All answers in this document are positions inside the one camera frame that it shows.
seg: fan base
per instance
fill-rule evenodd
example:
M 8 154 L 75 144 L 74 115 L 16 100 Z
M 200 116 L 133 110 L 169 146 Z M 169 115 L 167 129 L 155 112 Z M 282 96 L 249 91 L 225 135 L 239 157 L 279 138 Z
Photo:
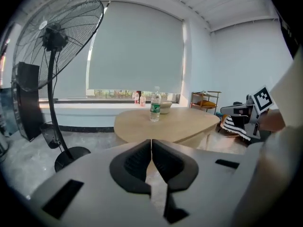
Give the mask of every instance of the fan base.
M 78 158 L 85 156 L 90 153 L 90 151 L 84 147 L 72 147 L 69 148 L 71 155 L 74 157 L 74 160 L 69 159 L 66 152 L 60 153 L 55 161 L 55 171 L 59 172 L 61 169 L 68 166 L 73 161 L 77 160 Z

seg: person's arm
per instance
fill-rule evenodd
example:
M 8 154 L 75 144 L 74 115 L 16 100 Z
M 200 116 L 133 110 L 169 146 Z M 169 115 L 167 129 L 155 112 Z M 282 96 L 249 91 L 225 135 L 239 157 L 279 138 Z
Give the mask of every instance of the person's arm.
M 279 131 L 285 127 L 283 117 L 278 109 L 269 110 L 262 114 L 259 120 L 259 129 L 263 131 Z

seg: black speaker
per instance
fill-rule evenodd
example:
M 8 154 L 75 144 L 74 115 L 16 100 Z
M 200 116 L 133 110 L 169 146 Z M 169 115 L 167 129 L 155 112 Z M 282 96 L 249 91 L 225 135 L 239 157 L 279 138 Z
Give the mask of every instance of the black speaker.
M 24 74 L 19 68 L 22 68 L 22 70 L 26 70 L 29 73 Z M 39 66 L 20 62 L 17 66 L 17 70 L 18 72 L 16 74 L 18 77 L 27 75 L 25 80 L 30 83 L 30 86 L 38 88 Z M 20 134 L 28 141 L 32 141 L 41 133 L 40 126 L 44 123 L 39 106 L 38 89 L 30 92 L 25 91 L 18 85 L 16 80 L 13 79 L 12 98 L 15 118 Z

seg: black trash bin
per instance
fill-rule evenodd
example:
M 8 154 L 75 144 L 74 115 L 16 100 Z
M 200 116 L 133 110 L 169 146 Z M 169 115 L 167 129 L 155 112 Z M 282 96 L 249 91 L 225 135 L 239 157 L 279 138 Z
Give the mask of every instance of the black trash bin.
M 60 146 L 60 141 L 55 133 L 53 122 L 47 122 L 40 126 L 43 137 L 50 149 L 55 149 Z

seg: oval table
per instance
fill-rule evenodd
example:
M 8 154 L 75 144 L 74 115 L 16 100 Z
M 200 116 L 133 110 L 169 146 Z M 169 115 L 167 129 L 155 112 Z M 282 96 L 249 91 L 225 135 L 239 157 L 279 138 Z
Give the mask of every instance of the oval table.
M 168 114 L 160 114 L 158 122 L 151 122 L 149 110 L 130 110 L 115 119 L 115 133 L 126 142 L 146 139 L 167 140 L 173 143 L 197 148 L 209 135 L 220 119 L 201 110 L 171 108 Z

